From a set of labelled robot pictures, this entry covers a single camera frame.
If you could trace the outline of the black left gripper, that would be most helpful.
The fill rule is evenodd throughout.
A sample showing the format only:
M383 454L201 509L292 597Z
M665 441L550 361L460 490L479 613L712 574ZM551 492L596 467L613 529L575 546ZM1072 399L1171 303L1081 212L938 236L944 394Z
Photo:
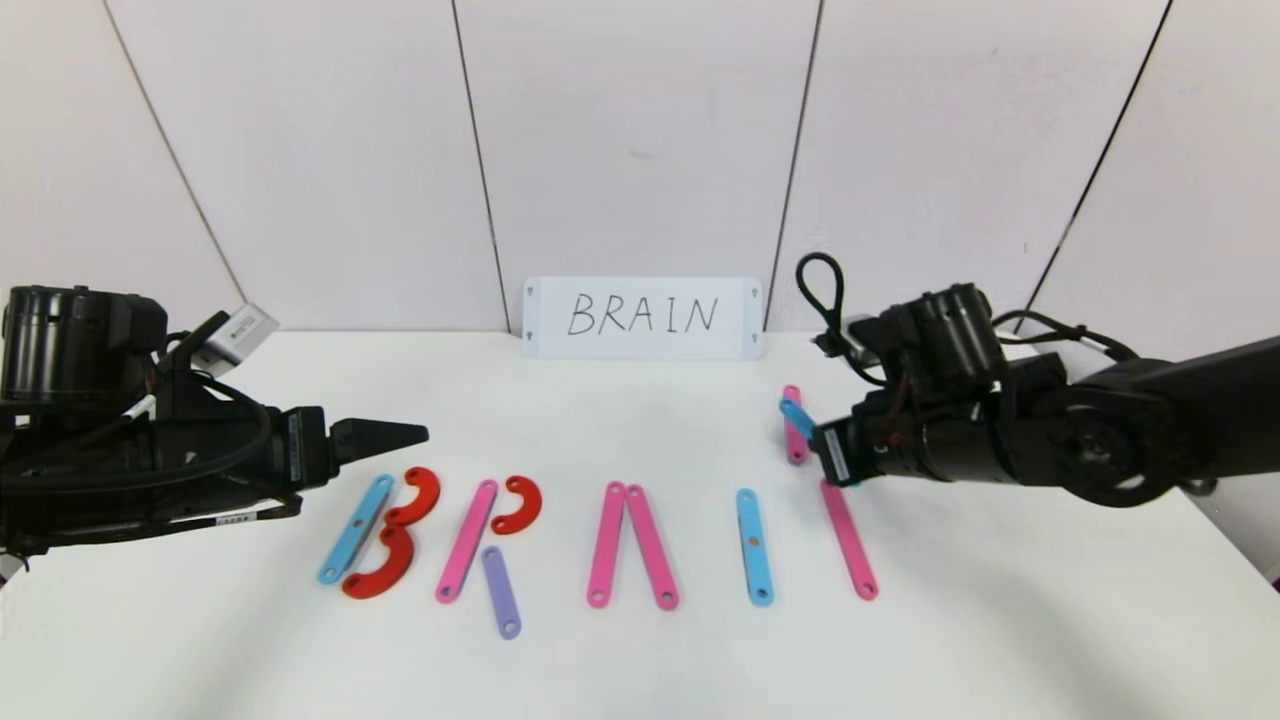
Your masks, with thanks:
M247 460L195 482L210 495L293 495L323 488L332 465L342 468L369 457L429 442L422 425L349 418L330 427L319 406L280 410L268 406L271 433Z

